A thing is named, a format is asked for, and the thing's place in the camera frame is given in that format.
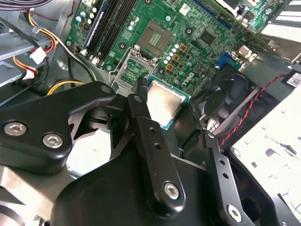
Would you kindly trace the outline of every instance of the cooling fan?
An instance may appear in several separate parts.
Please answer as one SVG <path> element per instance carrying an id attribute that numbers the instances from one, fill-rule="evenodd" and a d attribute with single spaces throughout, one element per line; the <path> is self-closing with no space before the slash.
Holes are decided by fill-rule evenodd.
<path id="1" fill-rule="evenodd" d="M 249 96 L 250 92 L 252 92 L 252 83 L 232 66 L 224 66 L 194 101 L 202 115 L 203 127 L 214 132 Z"/>

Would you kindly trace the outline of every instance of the solid capacitor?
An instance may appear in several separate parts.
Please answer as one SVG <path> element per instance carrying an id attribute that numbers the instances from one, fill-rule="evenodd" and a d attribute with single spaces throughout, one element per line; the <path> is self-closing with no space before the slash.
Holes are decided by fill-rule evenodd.
<path id="1" fill-rule="evenodd" d="M 75 18 L 75 20 L 76 20 L 76 22 L 80 23 L 80 22 L 81 22 L 80 16 L 77 16 L 77 17 Z"/>

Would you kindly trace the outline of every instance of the red and black wire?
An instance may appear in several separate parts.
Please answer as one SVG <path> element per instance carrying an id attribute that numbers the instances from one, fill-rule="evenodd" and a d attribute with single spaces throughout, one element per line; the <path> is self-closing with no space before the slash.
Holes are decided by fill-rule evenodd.
<path id="1" fill-rule="evenodd" d="M 254 106 L 254 102 L 259 98 L 260 94 L 267 89 L 268 86 L 272 85 L 274 82 L 276 82 L 278 79 L 285 77 L 285 74 L 280 74 L 276 78 L 274 78 L 272 81 L 270 81 L 267 85 L 265 85 L 261 90 L 257 92 L 255 97 L 251 100 L 250 105 L 248 109 L 246 110 L 246 113 L 244 117 L 239 121 L 238 125 L 222 140 L 221 146 L 223 146 L 226 141 L 234 134 L 237 132 L 238 128 L 243 124 L 244 120 L 248 117 L 250 110 Z"/>

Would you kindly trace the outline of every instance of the silver screw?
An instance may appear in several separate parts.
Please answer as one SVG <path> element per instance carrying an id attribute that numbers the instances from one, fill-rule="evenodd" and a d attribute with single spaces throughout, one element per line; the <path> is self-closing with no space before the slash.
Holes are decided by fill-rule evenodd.
<path id="1" fill-rule="evenodd" d="M 207 134 L 209 137 L 214 138 L 214 135 L 211 132 L 207 131 Z"/>
<path id="2" fill-rule="evenodd" d="M 233 152 L 233 154 L 235 154 L 237 157 L 240 157 L 240 152 L 239 150 L 237 150 L 236 148 L 234 147 L 231 147 L 230 150 Z"/>
<path id="3" fill-rule="evenodd" d="M 230 214 L 230 216 L 236 221 L 236 222 L 241 222 L 242 218 L 241 218 L 241 215 L 240 215 L 240 212 L 238 211 L 238 209 L 236 209 L 235 206 L 232 206 L 232 205 L 228 205 L 227 206 L 227 210 L 228 210 L 228 213 Z"/>
<path id="4" fill-rule="evenodd" d="M 142 103 L 142 99 L 139 96 L 134 96 L 135 100 L 138 101 L 139 103 Z"/>
<path id="5" fill-rule="evenodd" d="M 111 90 L 110 90 L 109 87 L 101 86 L 101 89 L 102 89 L 102 91 L 105 92 L 105 93 L 111 93 Z"/>
<path id="6" fill-rule="evenodd" d="M 265 10 L 265 14 L 266 14 L 266 15 L 271 14 L 271 12 L 272 12 L 272 9 L 271 9 L 271 8 L 267 8 L 267 9 Z"/>
<path id="7" fill-rule="evenodd" d="M 26 131 L 27 127 L 20 122 L 10 122 L 4 126 L 4 132 L 10 136 L 21 136 Z"/>
<path id="8" fill-rule="evenodd" d="M 43 143 L 50 148 L 59 148 L 63 144 L 63 139 L 60 135 L 49 133 L 43 137 Z"/>
<path id="9" fill-rule="evenodd" d="M 171 199 L 176 200 L 179 198 L 179 190 L 172 183 L 164 184 L 164 191 Z"/>

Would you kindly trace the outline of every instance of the motherboard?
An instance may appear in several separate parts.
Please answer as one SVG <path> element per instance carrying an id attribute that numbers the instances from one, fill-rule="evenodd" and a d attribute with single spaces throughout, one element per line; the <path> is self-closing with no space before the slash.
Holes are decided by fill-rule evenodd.
<path id="1" fill-rule="evenodd" d="M 269 50 L 254 31 L 281 3 L 234 1 L 236 17 L 214 0 L 83 0 L 66 44 L 118 84 L 154 75 L 193 96 L 225 63 Z"/>

